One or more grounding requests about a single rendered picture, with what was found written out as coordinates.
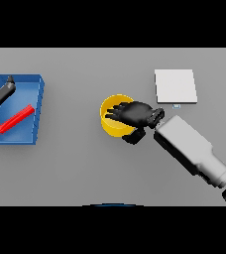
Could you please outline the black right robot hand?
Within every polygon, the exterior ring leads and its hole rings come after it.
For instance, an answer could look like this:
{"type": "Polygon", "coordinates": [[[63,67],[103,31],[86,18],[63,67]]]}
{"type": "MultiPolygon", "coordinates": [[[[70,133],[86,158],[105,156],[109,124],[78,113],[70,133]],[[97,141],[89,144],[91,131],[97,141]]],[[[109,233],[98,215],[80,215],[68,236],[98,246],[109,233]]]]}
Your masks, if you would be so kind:
{"type": "Polygon", "coordinates": [[[130,135],[124,135],[122,139],[129,144],[136,145],[146,135],[145,128],[155,129],[165,117],[162,108],[153,109],[149,104],[139,101],[121,102],[107,110],[106,118],[121,122],[135,128],[130,135]]]}

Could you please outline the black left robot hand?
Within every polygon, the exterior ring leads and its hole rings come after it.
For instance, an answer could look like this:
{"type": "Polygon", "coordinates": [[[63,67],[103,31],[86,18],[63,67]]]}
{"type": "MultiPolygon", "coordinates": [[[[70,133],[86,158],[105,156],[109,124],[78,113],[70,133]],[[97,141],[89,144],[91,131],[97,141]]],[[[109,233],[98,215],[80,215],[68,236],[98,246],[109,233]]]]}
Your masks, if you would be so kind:
{"type": "Polygon", "coordinates": [[[0,88],[0,105],[7,100],[16,91],[15,81],[12,75],[9,75],[6,83],[0,88]]]}

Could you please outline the yellow bowl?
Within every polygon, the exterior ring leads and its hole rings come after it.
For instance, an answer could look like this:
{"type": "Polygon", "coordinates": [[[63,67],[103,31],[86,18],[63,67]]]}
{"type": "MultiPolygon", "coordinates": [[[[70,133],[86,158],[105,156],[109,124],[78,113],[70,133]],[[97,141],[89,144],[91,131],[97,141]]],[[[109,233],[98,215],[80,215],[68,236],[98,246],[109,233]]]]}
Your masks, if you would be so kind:
{"type": "Polygon", "coordinates": [[[120,138],[124,135],[131,134],[135,128],[125,125],[121,122],[106,118],[108,109],[112,109],[114,105],[119,105],[121,102],[132,102],[133,99],[124,94],[115,94],[107,97],[100,106],[100,118],[101,118],[101,126],[104,131],[112,136],[120,138]]]}

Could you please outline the red beaker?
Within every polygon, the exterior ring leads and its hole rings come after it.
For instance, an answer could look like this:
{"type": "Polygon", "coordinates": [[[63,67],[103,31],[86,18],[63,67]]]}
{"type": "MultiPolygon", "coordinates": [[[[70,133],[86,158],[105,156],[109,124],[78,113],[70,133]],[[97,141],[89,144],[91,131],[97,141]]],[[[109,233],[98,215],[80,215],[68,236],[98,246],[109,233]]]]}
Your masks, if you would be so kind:
{"type": "Polygon", "coordinates": [[[11,128],[16,126],[18,123],[23,121],[25,118],[27,118],[34,112],[35,108],[31,104],[28,104],[25,108],[17,112],[15,115],[7,119],[2,124],[0,124],[0,134],[4,134],[5,132],[9,131],[11,128]]]}

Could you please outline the pale square measuring scale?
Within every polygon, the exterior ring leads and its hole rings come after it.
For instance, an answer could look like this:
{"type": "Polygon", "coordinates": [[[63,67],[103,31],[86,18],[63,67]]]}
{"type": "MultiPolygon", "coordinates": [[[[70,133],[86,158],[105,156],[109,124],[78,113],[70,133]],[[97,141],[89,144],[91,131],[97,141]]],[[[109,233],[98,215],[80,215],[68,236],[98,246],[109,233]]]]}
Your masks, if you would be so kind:
{"type": "Polygon", "coordinates": [[[197,92],[192,69],[156,69],[158,104],[196,104],[197,92]]]}

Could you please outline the blue tray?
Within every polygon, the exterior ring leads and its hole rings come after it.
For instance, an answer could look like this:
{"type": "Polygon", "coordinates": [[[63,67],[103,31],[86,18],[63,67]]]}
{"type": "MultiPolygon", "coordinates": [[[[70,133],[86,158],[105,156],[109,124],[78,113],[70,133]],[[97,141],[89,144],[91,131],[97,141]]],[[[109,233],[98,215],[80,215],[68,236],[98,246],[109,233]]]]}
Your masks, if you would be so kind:
{"type": "Polygon", "coordinates": [[[45,82],[40,74],[12,74],[12,77],[16,91],[0,105],[0,125],[28,105],[35,112],[7,132],[0,133],[0,145],[35,145],[45,82]]]}

